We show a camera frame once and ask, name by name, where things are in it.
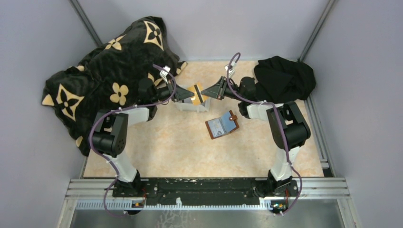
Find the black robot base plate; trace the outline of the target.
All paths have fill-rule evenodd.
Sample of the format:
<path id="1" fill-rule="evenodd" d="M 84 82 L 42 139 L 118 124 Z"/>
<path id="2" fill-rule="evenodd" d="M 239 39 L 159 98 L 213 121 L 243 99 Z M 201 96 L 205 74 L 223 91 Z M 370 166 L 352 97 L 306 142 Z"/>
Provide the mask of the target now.
<path id="1" fill-rule="evenodd" d="M 254 206 L 264 197 L 283 200 L 298 192 L 296 180 L 276 186 L 266 178 L 143 178 L 141 183 L 139 196 L 123 197 L 139 197 L 147 206 Z"/>

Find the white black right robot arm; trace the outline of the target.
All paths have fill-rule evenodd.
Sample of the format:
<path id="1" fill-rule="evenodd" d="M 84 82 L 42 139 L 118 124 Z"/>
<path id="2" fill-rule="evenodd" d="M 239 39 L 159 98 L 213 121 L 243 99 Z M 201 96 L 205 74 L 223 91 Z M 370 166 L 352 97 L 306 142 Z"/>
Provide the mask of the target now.
<path id="1" fill-rule="evenodd" d="M 311 136 L 310 128 L 294 102 L 275 104 L 257 96 L 259 84 L 244 77 L 237 85 L 231 78 L 222 76 L 217 83 L 201 91 L 202 95 L 217 100 L 226 97 L 239 101 L 240 114 L 247 119 L 269 123 L 272 138 L 278 148 L 273 166 L 268 171 L 267 182 L 258 184 L 256 193 L 261 196 L 279 196 L 295 183 L 292 175 L 299 177 L 294 160 Z"/>

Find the white plastic card box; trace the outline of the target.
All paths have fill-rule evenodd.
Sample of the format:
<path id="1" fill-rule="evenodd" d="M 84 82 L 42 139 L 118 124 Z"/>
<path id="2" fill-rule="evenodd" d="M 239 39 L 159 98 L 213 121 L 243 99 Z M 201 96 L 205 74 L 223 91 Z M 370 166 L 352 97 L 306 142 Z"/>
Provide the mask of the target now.
<path id="1" fill-rule="evenodd" d="M 180 102 L 176 102 L 174 104 L 179 111 L 191 111 L 191 112 L 202 113 L 202 112 L 209 111 L 210 103 L 211 103 L 211 98 L 208 97 L 207 101 L 200 105 L 193 105 L 191 103 L 191 98 L 184 99 L 184 100 L 182 100 Z"/>

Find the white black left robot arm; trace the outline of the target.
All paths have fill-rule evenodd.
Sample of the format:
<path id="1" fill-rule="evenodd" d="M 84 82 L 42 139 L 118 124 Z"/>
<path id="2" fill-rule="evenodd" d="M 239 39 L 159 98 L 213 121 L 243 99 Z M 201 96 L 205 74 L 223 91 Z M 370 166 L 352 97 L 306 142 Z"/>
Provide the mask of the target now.
<path id="1" fill-rule="evenodd" d="M 117 192 L 114 196 L 139 196 L 142 192 L 141 175 L 127 156 L 126 140 L 128 127 L 154 119 L 157 106 L 169 100 L 181 101 L 194 96 L 185 88 L 168 80 L 165 87 L 156 88 L 149 78 L 141 79 L 138 84 L 137 103 L 123 110 L 99 111 L 90 133 L 90 146 L 116 171 L 117 180 L 113 184 Z"/>

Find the gold credit card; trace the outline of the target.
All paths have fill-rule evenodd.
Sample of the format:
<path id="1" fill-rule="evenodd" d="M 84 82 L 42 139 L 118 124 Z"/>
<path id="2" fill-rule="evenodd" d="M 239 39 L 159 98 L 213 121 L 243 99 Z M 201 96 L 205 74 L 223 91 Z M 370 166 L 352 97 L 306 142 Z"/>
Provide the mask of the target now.
<path id="1" fill-rule="evenodd" d="M 200 82 L 197 82 L 196 84 L 188 87 L 187 90 L 194 93 L 194 95 L 191 97 L 191 103 L 193 105 L 201 105 L 205 103 L 208 99 L 207 96 L 201 94 L 203 86 Z"/>

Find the brown leather card holder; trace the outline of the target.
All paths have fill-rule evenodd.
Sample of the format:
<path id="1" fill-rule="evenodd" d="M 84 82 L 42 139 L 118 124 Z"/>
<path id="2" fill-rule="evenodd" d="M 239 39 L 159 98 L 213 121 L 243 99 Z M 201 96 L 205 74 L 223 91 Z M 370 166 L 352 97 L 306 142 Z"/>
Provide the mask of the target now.
<path id="1" fill-rule="evenodd" d="M 212 140 L 231 134 L 240 127 L 238 117 L 232 110 L 221 117 L 205 121 L 205 125 Z"/>

